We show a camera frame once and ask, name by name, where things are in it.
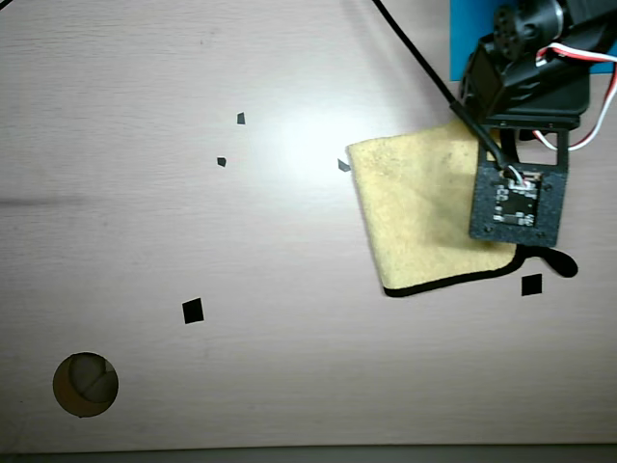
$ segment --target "round hole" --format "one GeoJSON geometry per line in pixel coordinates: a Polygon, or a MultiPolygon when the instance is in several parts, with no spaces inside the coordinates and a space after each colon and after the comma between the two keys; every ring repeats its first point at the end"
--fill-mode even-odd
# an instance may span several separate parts
{"type": "Polygon", "coordinates": [[[92,352],[73,354],[56,369],[54,396],[62,408],[79,418],[95,417],[112,406],[118,375],[112,364],[92,352]]]}

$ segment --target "white wire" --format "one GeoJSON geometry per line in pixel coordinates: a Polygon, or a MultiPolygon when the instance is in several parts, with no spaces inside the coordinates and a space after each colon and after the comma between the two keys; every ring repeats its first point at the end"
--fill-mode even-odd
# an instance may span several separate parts
{"type": "MultiPolygon", "coordinates": [[[[608,97],[604,101],[602,111],[600,112],[600,116],[598,117],[598,121],[596,122],[596,125],[594,125],[593,130],[587,136],[585,136],[585,138],[582,141],[580,141],[579,143],[575,145],[572,145],[569,148],[570,151],[580,150],[581,148],[584,148],[587,145],[589,145],[591,141],[594,138],[596,138],[596,135],[598,135],[598,132],[600,131],[600,127],[602,127],[604,118],[606,117],[606,113],[608,112],[608,108],[610,106],[611,101],[615,97],[615,94],[617,94],[617,84],[612,86],[612,89],[610,93],[608,94],[608,97]]],[[[534,130],[533,134],[536,136],[538,140],[542,142],[542,144],[545,147],[553,151],[557,150],[557,147],[553,145],[549,140],[547,140],[547,138],[542,134],[542,132],[540,132],[540,130],[534,130]]]]}
{"type": "MultiPolygon", "coordinates": [[[[609,93],[608,93],[608,95],[606,96],[606,98],[604,100],[603,108],[602,108],[602,111],[600,112],[600,115],[598,117],[598,121],[596,122],[596,125],[594,125],[593,130],[589,134],[587,134],[580,142],[578,142],[577,144],[569,147],[570,151],[580,150],[581,148],[586,147],[587,145],[589,145],[589,143],[591,143],[591,141],[596,137],[596,135],[600,131],[600,127],[602,127],[602,124],[604,122],[604,117],[606,116],[606,113],[608,112],[608,107],[610,106],[610,103],[611,103],[612,99],[615,97],[615,94],[617,93],[617,82],[613,82],[615,80],[615,78],[617,78],[616,77],[616,74],[617,74],[617,57],[606,55],[606,54],[603,54],[603,53],[596,53],[595,51],[579,50],[579,49],[576,49],[576,48],[572,48],[571,46],[564,45],[563,43],[556,43],[556,42],[551,43],[549,46],[547,46],[543,50],[545,50],[547,48],[551,48],[553,50],[556,50],[557,53],[559,51],[562,51],[564,53],[571,53],[573,55],[578,55],[579,57],[584,57],[584,58],[590,58],[591,59],[591,60],[584,60],[584,61],[598,60],[598,62],[614,63],[614,65],[613,65],[614,66],[613,77],[611,78],[610,87],[609,87],[609,93]]],[[[553,145],[549,140],[547,140],[547,138],[542,134],[542,132],[540,132],[539,130],[534,130],[533,134],[536,136],[536,138],[538,140],[540,140],[540,142],[542,142],[542,144],[545,147],[547,147],[548,149],[553,150],[553,151],[557,150],[557,147],[555,145],[553,145]]]]}
{"type": "Polygon", "coordinates": [[[517,178],[517,183],[519,185],[521,185],[521,186],[524,185],[523,176],[521,175],[521,173],[519,171],[516,170],[516,168],[512,164],[508,164],[506,169],[509,170],[512,174],[514,174],[514,177],[517,178]]]}
{"type": "Polygon", "coordinates": [[[606,55],[604,53],[597,53],[595,51],[587,51],[587,50],[579,50],[578,48],[572,48],[571,46],[564,45],[563,43],[557,43],[554,41],[546,48],[552,48],[553,50],[562,50],[567,53],[572,53],[575,55],[584,56],[585,58],[593,58],[599,60],[599,63],[602,62],[612,62],[617,63],[617,56],[606,55]]]}

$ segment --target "red wire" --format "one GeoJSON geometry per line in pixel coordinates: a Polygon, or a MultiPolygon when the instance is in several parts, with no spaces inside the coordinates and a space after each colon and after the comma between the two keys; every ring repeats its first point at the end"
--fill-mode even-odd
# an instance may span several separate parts
{"type": "MultiPolygon", "coordinates": [[[[608,86],[608,89],[606,90],[606,94],[604,95],[604,101],[603,101],[603,106],[604,106],[604,104],[606,103],[606,99],[608,98],[608,96],[611,94],[611,92],[614,90],[615,86],[617,85],[617,63],[614,63],[614,62],[611,62],[609,60],[602,59],[602,58],[595,58],[595,57],[590,57],[590,56],[585,56],[585,55],[579,55],[577,53],[572,53],[570,51],[562,50],[559,48],[554,48],[552,46],[540,50],[537,54],[537,57],[543,58],[547,54],[547,51],[549,51],[550,49],[553,50],[558,55],[566,56],[568,58],[574,58],[574,59],[581,60],[581,61],[590,61],[593,63],[613,63],[613,76],[610,80],[610,85],[608,86]]],[[[576,142],[573,146],[576,146],[586,141],[591,136],[592,133],[593,133],[593,129],[587,135],[585,135],[585,137],[583,137],[581,140],[576,142]]]]}

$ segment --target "circuit board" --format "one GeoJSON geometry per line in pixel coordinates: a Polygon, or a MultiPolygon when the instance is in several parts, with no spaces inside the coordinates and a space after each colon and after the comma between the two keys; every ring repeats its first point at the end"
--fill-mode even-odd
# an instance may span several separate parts
{"type": "Polygon", "coordinates": [[[504,178],[496,185],[493,220],[501,224],[533,227],[538,210],[541,176],[523,173],[523,183],[504,178]]]}

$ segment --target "black bracket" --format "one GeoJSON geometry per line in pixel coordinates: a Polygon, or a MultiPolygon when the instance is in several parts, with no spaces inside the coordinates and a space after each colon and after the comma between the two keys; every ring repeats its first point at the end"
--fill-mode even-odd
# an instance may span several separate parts
{"type": "Polygon", "coordinates": [[[562,122],[552,119],[552,123],[499,120],[487,121],[488,127],[498,127],[501,130],[501,147],[509,157],[510,164],[524,178],[532,178],[535,200],[529,200],[525,206],[533,205],[533,216],[523,225],[503,222],[496,216],[496,208],[500,208],[501,192],[507,188],[508,178],[497,168],[496,162],[488,158],[484,147],[478,150],[478,169],[473,191],[473,205],[469,235],[472,238],[486,241],[503,241],[523,244],[525,246],[553,247],[557,243],[561,210],[566,192],[569,160],[569,133],[577,125],[575,120],[562,122]],[[514,140],[515,130],[543,130],[557,134],[556,165],[528,164],[519,162],[514,140]]]}

